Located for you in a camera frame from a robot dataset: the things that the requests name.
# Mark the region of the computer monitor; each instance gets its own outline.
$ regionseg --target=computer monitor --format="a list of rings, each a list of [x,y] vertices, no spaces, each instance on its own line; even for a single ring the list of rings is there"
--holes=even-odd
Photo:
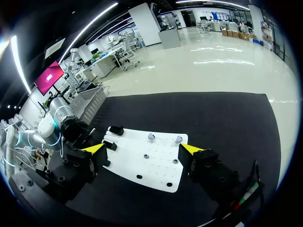
[[[98,52],[98,48],[96,48],[95,50],[91,51],[91,54],[96,54]]]
[[[60,65],[55,61],[50,65],[39,77],[34,84],[45,95],[48,90],[57,82],[57,80],[64,75]]]

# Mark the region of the cardboard box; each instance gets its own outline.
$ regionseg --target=cardboard box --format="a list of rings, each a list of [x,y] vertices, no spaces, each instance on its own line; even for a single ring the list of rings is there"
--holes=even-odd
[[[232,31],[231,30],[227,30],[227,34],[228,34],[228,36],[232,37]]]
[[[246,40],[246,41],[248,41],[250,38],[247,36],[247,34],[245,34],[245,35],[239,35],[239,38],[240,39],[243,39],[243,40]]]
[[[247,34],[249,38],[257,39],[256,35],[254,34]]]
[[[239,38],[239,33],[237,31],[232,31],[232,36],[235,38]]]
[[[228,36],[228,35],[227,35],[227,30],[222,30],[222,35]]]

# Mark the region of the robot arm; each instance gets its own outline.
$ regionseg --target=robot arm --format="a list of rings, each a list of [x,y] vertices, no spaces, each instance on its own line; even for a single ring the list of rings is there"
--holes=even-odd
[[[5,175],[11,177],[15,173],[16,148],[28,146],[58,151],[62,149],[60,140],[60,129],[49,113],[41,120],[37,130],[18,132],[13,126],[9,126],[4,159]]]
[[[24,146],[32,148],[48,148],[54,151],[62,150],[61,139],[63,134],[70,139],[77,124],[77,118],[71,108],[62,98],[55,98],[50,104],[50,112],[40,121],[37,130],[18,132],[9,126],[6,135],[5,175],[11,177],[15,173],[15,150]]]

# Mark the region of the black bracket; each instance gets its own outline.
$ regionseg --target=black bracket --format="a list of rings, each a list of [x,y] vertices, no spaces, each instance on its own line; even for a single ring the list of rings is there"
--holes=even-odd
[[[116,135],[119,135],[119,136],[122,136],[123,133],[124,133],[124,129],[123,129],[122,126],[121,127],[110,126],[109,131],[116,134]]]

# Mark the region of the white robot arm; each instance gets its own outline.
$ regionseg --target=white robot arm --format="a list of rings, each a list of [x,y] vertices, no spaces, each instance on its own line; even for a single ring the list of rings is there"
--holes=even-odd
[[[50,112],[40,121],[37,130],[18,132],[13,126],[9,126],[4,159],[5,175],[11,177],[15,173],[15,149],[18,147],[61,150],[61,127],[68,120],[75,119],[77,118],[65,101],[55,98],[50,104]]]

